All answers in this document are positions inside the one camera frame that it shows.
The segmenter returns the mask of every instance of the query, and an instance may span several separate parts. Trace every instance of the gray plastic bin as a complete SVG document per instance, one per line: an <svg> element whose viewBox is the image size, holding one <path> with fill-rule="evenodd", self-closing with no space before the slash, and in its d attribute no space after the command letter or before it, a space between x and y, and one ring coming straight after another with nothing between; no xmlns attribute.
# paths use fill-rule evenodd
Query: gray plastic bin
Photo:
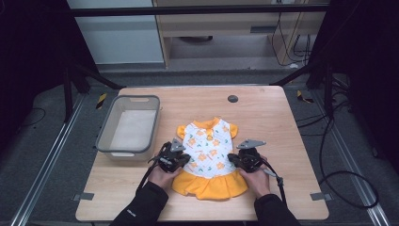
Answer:
<svg viewBox="0 0 399 226"><path fill-rule="evenodd" d="M159 98L154 95L116 97L97 138L97 149L113 160L150 160L159 105Z"/></svg>

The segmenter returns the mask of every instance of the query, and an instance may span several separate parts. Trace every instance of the black sleeve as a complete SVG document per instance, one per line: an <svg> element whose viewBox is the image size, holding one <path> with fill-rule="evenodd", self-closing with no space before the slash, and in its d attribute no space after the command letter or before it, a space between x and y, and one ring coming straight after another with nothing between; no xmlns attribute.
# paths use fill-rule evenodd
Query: black sleeve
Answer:
<svg viewBox="0 0 399 226"><path fill-rule="evenodd" d="M112 226L155 225L168 201L168 194L161 187L147 182L135 198L111 223Z"/></svg>
<svg viewBox="0 0 399 226"><path fill-rule="evenodd" d="M255 201L254 205L256 216L261 226L300 225L277 195L269 194L262 196Z"/></svg>

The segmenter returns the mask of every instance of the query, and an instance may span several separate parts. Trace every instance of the black backdrop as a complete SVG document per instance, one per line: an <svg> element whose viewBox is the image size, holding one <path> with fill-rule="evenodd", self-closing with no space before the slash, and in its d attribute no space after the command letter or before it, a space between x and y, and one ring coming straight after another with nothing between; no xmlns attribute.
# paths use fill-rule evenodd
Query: black backdrop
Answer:
<svg viewBox="0 0 399 226"><path fill-rule="evenodd" d="M334 73L347 74L349 97L371 145L399 172L399 4L396 0L331 4L346 7L326 14L311 56L324 63L312 70L308 85L323 82L327 62Z"/></svg>
<svg viewBox="0 0 399 226"><path fill-rule="evenodd" d="M66 0L2 1L0 157L30 112L35 96L63 84L69 63L78 62L98 72L74 18L44 13L69 9ZM82 74L70 73L84 79Z"/></svg>

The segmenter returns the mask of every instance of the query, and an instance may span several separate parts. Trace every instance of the yellow dress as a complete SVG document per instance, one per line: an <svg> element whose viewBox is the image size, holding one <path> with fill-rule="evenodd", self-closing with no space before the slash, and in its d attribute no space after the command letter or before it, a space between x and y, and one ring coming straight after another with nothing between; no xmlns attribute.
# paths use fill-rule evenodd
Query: yellow dress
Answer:
<svg viewBox="0 0 399 226"><path fill-rule="evenodd" d="M179 126L177 134L191 158L174 179L173 190L194 194L199 200L224 200L244 193L247 184L228 159L237 132L236 125L219 118Z"/></svg>

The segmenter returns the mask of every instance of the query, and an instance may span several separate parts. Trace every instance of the table top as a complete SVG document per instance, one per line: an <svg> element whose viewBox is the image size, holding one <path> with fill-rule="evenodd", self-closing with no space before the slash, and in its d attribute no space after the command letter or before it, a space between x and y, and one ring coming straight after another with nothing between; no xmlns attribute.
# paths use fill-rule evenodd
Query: table top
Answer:
<svg viewBox="0 0 399 226"><path fill-rule="evenodd" d="M279 176L284 178L288 207L298 219L325 219L328 210L324 200L313 201L311 193L320 187L311 167L293 113L281 87L157 87L127 88L120 95L156 95L160 98L160 119L154 151L176 137L179 125L221 117L236 124L238 134L233 146L249 139L264 140L257 147L267 157ZM235 95L238 102L228 97ZM135 196L136 188L150 164L115 161L98 152L85 193L91 201L81 200L76 218L81 221L111 221ZM272 193L279 196L276 180L270 179ZM159 221L176 220L256 220L255 196L250 190L225 201L200 201L168 191L169 200Z"/></svg>

